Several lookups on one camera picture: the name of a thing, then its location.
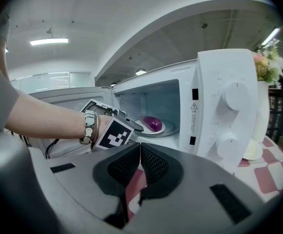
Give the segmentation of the person's left hand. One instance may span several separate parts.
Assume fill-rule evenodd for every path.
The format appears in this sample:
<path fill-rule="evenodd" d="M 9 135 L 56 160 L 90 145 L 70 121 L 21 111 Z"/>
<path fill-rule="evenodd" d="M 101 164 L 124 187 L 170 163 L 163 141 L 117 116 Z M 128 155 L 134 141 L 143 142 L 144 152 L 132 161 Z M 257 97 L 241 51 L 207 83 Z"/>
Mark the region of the person's left hand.
<path fill-rule="evenodd" d="M 111 116 L 106 115 L 95 115 L 95 123 L 91 137 L 92 142 L 96 142 L 99 139 L 111 118 Z"/>

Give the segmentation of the person's left forearm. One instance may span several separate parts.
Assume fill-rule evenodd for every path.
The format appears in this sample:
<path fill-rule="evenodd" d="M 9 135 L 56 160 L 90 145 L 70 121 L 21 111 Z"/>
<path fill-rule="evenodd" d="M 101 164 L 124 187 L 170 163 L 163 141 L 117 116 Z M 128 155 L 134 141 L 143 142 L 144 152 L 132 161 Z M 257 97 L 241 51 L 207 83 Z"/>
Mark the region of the person's left forearm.
<path fill-rule="evenodd" d="M 5 128 L 34 138 L 77 139 L 85 136 L 85 116 L 81 112 L 52 105 L 22 91 Z"/>

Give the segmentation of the red white checkered tablecloth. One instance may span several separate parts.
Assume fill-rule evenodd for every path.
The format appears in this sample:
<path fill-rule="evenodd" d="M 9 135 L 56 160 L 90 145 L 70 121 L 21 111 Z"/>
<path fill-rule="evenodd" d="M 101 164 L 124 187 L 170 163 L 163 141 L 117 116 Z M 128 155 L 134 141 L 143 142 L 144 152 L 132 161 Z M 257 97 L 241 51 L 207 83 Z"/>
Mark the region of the red white checkered tablecloth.
<path fill-rule="evenodd" d="M 269 137 L 265 137 L 260 145 L 262 156 L 254 161 L 243 159 L 234 175 L 267 202 L 283 193 L 283 151 Z M 146 185 L 144 170 L 139 166 L 126 189 L 129 219 L 138 212 L 140 191 Z"/>

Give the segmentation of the white vase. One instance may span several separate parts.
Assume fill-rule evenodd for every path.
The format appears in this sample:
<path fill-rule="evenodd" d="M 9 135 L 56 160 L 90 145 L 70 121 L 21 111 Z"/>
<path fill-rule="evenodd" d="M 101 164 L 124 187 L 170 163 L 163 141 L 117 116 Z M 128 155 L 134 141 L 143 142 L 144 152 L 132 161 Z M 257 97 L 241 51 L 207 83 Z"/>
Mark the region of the white vase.
<path fill-rule="evenodd" d="M 258 110 L 252 135 L 252 139 L 257 143 L 261 143 L 264 140 L 269 123 L 269 113 L 268 83 L 258 81 Z"/>

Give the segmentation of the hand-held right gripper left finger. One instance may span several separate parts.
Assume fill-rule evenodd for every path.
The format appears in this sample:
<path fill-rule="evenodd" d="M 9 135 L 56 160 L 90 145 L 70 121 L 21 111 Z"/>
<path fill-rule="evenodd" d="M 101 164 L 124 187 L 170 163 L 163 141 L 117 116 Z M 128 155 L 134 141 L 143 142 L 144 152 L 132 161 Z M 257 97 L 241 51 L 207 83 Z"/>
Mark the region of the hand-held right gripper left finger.
<path fill-rule="evenodd" d="M 139 157 L 131 143 L 79 156 L 46 160 L 30 148 L 35 186 L 35 220 L 42 234 L 139 234 L 140 216 L 128 220 L 126 187 L 107 171 L 103 161 Z"/>

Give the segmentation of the pastel flower bouquet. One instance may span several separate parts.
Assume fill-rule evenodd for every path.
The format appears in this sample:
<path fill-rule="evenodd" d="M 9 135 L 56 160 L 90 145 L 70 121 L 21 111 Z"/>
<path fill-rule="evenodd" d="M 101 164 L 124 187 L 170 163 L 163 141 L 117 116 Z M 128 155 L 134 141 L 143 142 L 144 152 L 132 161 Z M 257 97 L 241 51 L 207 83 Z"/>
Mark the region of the pastel flower bouquet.
<path fill-rule="evenodd" d="M 257 52 L 251 52 L 254 58 L 258 81 L 275 83 L 283 76 L 283 58 L 279 55 L 279 40 L 273 39 Z"/>

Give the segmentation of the white microwave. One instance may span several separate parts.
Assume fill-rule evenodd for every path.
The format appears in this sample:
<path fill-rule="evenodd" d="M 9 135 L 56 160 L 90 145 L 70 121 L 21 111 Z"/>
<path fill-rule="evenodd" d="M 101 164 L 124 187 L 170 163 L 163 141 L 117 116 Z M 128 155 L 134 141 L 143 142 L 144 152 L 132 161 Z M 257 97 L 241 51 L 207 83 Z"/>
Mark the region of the white microwave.
<path fill-rule="evenodd" d="M 230 173 L 242 160 L 256 120 L 258 85 L 247 49 L 211 50 L 197 59 L 152 70 L 108 87 L 36 92 L 47 103 L 81 111 L 103 102 L 137 121 L 149 116 L 173 122 L 179 133 L 161 138 L 132 134 L 145 142 L 205 157 Z"/>

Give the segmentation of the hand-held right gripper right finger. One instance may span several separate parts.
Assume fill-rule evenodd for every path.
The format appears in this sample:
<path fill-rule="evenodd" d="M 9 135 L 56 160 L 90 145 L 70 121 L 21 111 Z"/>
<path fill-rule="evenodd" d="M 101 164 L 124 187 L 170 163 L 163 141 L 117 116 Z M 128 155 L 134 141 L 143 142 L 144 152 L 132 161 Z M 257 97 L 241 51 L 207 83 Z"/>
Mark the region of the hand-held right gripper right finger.
<path fill-rule="evenodd" d="M 217 164 L 170 148 L 142 143 L 147 186 L 140 208 L 125 225 L 128 234 L 253 234 L 282 197 L 261 197 Z"/>

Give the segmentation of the white round plate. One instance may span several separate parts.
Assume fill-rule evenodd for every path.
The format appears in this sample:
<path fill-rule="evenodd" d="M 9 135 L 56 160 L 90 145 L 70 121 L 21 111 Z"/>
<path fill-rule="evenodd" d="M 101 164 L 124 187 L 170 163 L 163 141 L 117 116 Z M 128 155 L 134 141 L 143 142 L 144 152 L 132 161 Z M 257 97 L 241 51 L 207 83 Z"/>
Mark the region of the white round plate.
<path fill-rule="evenodd" d="M 162 129 L 158 132 L 154 132 L 151 129 L 149 129 L 147 126 L 145 126 L 140 119 L 136 121 L 137 124 L 141 125 L 144 128 L 144 131 L 142 131 L 142 133 L 144 134 L 148 134 L 148 135 L 155 135 L 155 134 L 159 134 L 162 133 L 165 130 L 165 124 L 162 122 Z"/>

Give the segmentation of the purple eggplant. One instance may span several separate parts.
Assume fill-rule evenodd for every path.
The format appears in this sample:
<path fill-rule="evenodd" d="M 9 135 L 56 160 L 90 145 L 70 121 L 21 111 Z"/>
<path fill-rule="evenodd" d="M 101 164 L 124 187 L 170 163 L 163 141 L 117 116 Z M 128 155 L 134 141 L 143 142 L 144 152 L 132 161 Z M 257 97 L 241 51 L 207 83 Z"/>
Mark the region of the purple eggplant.
<path fill-rule="evenodd" d="M 162 129 L 162 122 L 155 117 L 142 117 L 140 121 L 154 132 Z"/>

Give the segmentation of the white wristband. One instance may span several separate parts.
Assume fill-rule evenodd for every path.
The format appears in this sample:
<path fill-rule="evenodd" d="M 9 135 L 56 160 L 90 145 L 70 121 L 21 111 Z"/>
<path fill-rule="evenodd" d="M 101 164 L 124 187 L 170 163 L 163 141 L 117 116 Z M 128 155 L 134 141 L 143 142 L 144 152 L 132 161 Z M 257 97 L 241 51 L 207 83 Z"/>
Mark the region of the white wristband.
<path fill-rule="evenodd" d="M 92 110 L 85 111 L 85 135 L 79 139 L 81 144 L 92 145 L 98 135 L 98 114 Z"/>

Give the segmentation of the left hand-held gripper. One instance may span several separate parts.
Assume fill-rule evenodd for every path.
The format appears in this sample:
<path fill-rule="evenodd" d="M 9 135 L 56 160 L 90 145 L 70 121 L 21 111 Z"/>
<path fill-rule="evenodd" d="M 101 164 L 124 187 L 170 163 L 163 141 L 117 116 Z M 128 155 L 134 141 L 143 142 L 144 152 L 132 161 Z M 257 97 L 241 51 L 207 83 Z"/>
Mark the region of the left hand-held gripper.
<path fill-rule="evenodd" d="M 94 141 L 94 148 L 110 149 L 127 144 L 133 132 L 142 132 L 144 128 L 136 122 L 127 119 L 127 114 L 116 107 L 91 99 L 83 108 L 82 112 L 91 110 L 99 115 L 110 116 L 102 134 Z"/>

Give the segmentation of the small white saucer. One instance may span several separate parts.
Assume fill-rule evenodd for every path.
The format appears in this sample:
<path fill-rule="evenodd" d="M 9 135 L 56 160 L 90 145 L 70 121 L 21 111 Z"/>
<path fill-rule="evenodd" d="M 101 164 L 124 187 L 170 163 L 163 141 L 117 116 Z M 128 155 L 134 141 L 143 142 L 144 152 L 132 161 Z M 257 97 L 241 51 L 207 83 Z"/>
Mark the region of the small white saucer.
<path fill-rule="evenodd" d="M 258 160 L 262 157 L 262 155 L 263 155 L 263 149 L 261 145 L 257 141 L 251 139 L 243 155 L 243 159 Z"/>

